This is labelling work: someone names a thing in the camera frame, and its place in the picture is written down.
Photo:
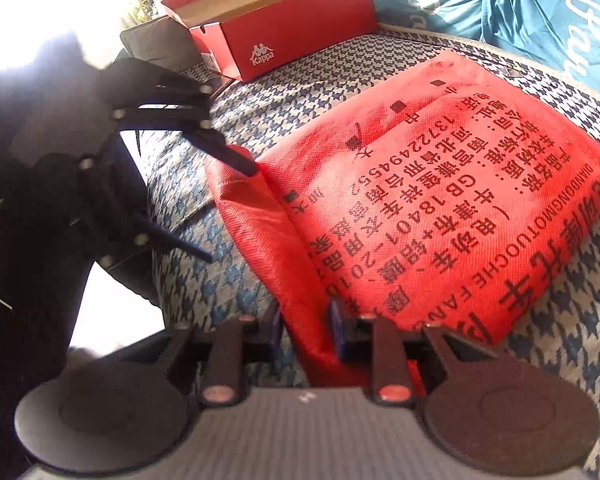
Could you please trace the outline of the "red non-woven shopping bag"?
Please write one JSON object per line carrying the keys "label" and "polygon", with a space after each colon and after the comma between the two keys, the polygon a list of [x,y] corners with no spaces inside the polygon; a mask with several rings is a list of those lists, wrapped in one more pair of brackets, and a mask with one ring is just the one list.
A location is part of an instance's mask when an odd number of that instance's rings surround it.
{"label": "red non-woven shopping bag", "polygon": [[355,386],[329,301],[486,344],[512,329],[600,218],[600,144],[444,51],[294,130],[245,177],[206,176],[272,292],[309,382]]}

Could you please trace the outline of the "dark grey cushion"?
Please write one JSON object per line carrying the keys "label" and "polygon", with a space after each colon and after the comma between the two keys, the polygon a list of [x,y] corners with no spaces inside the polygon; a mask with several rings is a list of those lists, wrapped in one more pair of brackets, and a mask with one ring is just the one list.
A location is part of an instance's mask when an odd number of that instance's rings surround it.
{"label": "dark grey cushion", "polygon": [[184,72],[202,62],[189,29],[168,16],[120,32],[120,40],[131,58]]}

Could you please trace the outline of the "red Kappa shoe box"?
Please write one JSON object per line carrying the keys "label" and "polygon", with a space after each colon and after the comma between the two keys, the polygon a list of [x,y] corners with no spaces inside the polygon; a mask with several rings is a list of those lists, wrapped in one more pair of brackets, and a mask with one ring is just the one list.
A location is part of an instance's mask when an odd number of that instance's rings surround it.
{"label": "red Kappa shoe box", "polygon": [[163,0],[209,70],[247,82],[292,61],[370,34],[373,0]]}

